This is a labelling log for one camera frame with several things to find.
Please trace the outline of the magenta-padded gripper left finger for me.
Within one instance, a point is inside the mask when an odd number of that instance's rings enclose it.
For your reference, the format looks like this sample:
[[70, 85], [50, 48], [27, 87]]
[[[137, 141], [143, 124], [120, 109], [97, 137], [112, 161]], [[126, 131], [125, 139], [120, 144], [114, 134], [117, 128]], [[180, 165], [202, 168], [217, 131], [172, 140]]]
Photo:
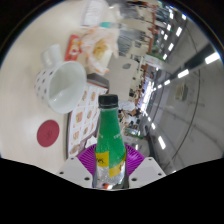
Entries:
[[78, 186], [95, 188], [97, 186], [95, 148], [96, 145], [93, 144], [78, 156], [69, 157], [56, 175]]

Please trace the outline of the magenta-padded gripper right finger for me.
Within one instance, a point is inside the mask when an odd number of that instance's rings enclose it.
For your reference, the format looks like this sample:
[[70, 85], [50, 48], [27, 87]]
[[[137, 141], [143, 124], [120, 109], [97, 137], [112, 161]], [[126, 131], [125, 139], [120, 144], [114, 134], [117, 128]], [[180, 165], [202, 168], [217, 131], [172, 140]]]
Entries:
[[144, 157], [129, 145], [126, 151], [125, 187], [140, 188], [166, 176], [153, 157]]

